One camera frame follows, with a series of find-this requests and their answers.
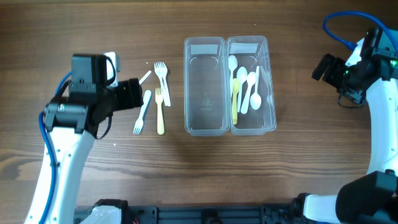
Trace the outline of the white plastic fork small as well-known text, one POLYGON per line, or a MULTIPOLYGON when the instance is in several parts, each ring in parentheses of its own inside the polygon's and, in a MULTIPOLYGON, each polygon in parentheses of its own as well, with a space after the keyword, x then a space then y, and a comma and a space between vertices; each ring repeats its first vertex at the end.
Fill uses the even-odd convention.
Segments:
POLYGON ((151 75, 152 71, 149 70, 148 72, 146 72, 146 74, 139 80, 139 84, 143 84, 145 82, 145 80, 151 75))

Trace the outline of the yellow plastic fork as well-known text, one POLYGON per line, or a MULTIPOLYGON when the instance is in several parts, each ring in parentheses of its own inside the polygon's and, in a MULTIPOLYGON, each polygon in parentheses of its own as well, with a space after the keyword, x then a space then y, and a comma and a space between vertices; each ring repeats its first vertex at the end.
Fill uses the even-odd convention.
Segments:
POLYGON ((157 133, 159 135, 163 135, 165 133, 164 129, 164 118, 162 113, 162 103, 163 103, 163 95, 161 88, 155 89, 155 102, 157 104, 157 133))

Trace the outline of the light blue plastic fork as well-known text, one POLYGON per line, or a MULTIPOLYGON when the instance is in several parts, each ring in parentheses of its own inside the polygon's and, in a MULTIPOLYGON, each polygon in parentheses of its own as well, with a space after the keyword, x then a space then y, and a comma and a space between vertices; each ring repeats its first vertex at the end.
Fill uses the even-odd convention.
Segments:
POLYGON ((133 134, 135 134, 135 135, 140 134, 142 131, 142 128, 144 126, 144 115, 146 113, 146 109, 148 107, 151 97, 152 97, 152 91, 146 90, 144 93, 144 96, 143 96, 144 104, 141 106, 139 117, 137 118, 135 125, 134 125, 133 134))

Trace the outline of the white plastic fork long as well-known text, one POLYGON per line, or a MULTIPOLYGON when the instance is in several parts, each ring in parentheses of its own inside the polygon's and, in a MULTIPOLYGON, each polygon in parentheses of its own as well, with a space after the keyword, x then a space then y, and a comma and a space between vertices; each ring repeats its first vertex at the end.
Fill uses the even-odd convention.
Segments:
POLYGON ((168 68, 163 62, 155 62, 154 63, 155 74, 158 76, 160 80, 160 85, 162 89, 162 94, 164 97, 165 106, 171 106, 169 88, 167 85, 167 73, 168 68))

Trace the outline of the white plastic spoon thin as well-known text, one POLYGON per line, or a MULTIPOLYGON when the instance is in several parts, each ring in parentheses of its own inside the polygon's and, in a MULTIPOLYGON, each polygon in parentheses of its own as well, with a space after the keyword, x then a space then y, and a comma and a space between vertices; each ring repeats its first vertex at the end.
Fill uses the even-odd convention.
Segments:
POLYGON ((258 93, 259 85, 259 66, 256 67, 256 82, 254 84, 254 93, 250 97, 250 105, 254 110, 258 110, 261 106, 261 96, 258 93))

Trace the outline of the white plastic spoon thick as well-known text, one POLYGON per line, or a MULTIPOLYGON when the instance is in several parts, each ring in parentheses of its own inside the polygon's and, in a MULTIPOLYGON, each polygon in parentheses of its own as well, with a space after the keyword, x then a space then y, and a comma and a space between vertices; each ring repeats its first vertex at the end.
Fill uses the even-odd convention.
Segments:
POLYGON ((249 106, 249 99, 250 99, 250 94, 251 94, 251 88, 252 86, 256 83, 256 72, 250 72, 248 74, 247 80, 246 80, 248 87, 246 89, 246 93, 241 105, 240 112, 242 114, 246 114, 248 112, 248 106, 249 106))

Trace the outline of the yellow plastic spoon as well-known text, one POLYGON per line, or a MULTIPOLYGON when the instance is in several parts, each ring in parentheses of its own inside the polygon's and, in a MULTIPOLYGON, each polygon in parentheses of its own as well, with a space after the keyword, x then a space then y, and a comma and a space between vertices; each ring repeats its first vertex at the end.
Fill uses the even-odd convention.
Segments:
POLYGON ((232 87, 232 119, 233 124, 238 123, 238 93, 240 89, 239 80, 237 78, 233 79, 232 87))

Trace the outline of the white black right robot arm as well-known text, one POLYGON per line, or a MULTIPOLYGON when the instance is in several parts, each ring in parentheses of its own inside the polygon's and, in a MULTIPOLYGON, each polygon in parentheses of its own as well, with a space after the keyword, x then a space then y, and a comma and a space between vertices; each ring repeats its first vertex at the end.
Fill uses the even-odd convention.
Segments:
POLYGON ((397 223, 397 31, 370 28, 347 61, 326 54, 312 77, 340 97, 369 106, 371 158, 366 175, 336 195, 301 193, 291 219, 324 223, 397 223))

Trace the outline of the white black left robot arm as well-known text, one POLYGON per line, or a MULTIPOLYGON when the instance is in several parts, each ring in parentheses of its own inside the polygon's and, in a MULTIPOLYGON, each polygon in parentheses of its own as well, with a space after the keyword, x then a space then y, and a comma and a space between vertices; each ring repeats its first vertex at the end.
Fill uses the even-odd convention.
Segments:
POLYGON ((45 147, 26 223, 72 223, 81 175, 99 125, 116 111, 141 107, 137 78, 118 80, 119 55, 73 54, 70 72, 39 114, 45 147))

